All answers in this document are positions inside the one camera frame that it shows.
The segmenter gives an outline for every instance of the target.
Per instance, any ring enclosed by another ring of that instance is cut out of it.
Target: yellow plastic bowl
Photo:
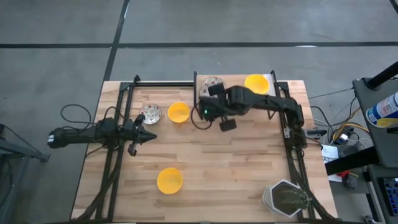
[[[189,118],[189,106],[182,102],[173,103],[167,116],[176,123],[184,123]]]
[[[182,186],[182,175],[175,168],[166,168],[157,176],[157,187],[163,194],[174,194]]]
[[[258,74],[248,76],[244,81],[244,86],[257,94],[265,94],[269,90],[267,78]]]

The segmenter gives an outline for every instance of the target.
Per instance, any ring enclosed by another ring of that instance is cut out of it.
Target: gray floor
[[[122,3],[2,0],[0,44],[111,43]],[[388,0],[139,0],[129,5],[121,42],[392,41],[398,39],[397,20]],[[109,51],[0,49],[0,123],[51,153],[47,164],[30,163],[13,222],[68,220],[85,146],[49,149],[47,135],[66,124],[59,115],[65,104],[79,103],[95,112]],[[397,58],[398,47],[119,49],[111,80],[134,75],[191,80],[194,70],[275,70],[280,80],[305,80],[308,95],[314,96],[349,88],[351,80],[371,77]],[[332,119],[353,97],[347,91],[310,102]],[[82,111],[67,112],[87,119]],[[322,118],[316,111],[314,116]],[[363,197],[332,191],[340,218],[359,221],[369,213]]]

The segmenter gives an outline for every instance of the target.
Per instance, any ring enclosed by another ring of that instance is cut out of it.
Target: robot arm
[[[134,122],[128,119],[123,127],[119,127],[113,118],[105,118],[87,129],[57,128],[50,132],[47,145],[56,149],[76,143],[101,143],[105,146],[115,146],[118,139],[132,141],[127,150],[130,155],[136,155],[136,144],[155,139],[157,136],[144,129],[142,122],[145,116],[140,114]]]
[[[206,121],[221,118],[220,128],[222,131],[236,128],[235,120],[228,120],[227,116],[242,116],[251,108],[278,111],[285,114],[285,124],[289,137],[293,140],[293,146],[307,146],[305,133],[302,129],[304,125],[302,107],[293,98],[255,94],[242,86],[232,86],[224,90],[223,85],[215,85],[209,88],[209,93],[217,97],[200,97],[199,116]]]

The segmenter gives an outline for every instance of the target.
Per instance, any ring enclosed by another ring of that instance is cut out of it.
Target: butcher block tabletop
[[[208,77],[222,78],[227,87],[244,86],[248,75],[198,75],[200,88]],[[302,105],[304,128],[314,128],[304,82],[287,81],[290,95]],[[120,82],[104,82],[96,113],[103,119],[110,106],[116,106]],[[182,101],[193,107],[193,87],[134,87],[130,118],[147,104],[159,105],[160,121],[144,125],[157,138],[137,146],[136,157],[124,153],[119,179],[114,222],[281,222],[296,221],[271,213],[261,196],[267,185],[290,180],[279,116],[268,119],[264,110],[251,109],[235,116],[237,128],[221,132],[219,121],[206,131],[196,129],[190,120],[173,123],[168,107]],[[200,121],[194,113],[198,126]],[[98,148],[90,144],[88,152]],[[100,190],[106,150],[90,154],[84,162],[72,217],[81,215]],[[310,188],[326,210],[337,217],[326,169],[319,146],[308,145],[304,157]],[[163,194],[156,184],[161,170],[174,167],[183,175],[182,188]],[[110,190],[105,198],[108,211]]]

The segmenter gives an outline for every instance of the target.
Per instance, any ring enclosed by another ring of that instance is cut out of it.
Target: white plate
[[[145,115],[144,124],[154,124],[162,116],[161,108],[155,104],[145,105],[139,113]]]
[[[221,78],[210,77],[205,79],[205,81],[203,81],[203,83],[201,84],[201,88],[199,90],[199,96],[210,96],[208,91],[209,87],[219,83],[224,84],[224,89],[226,89],[226,83]]]

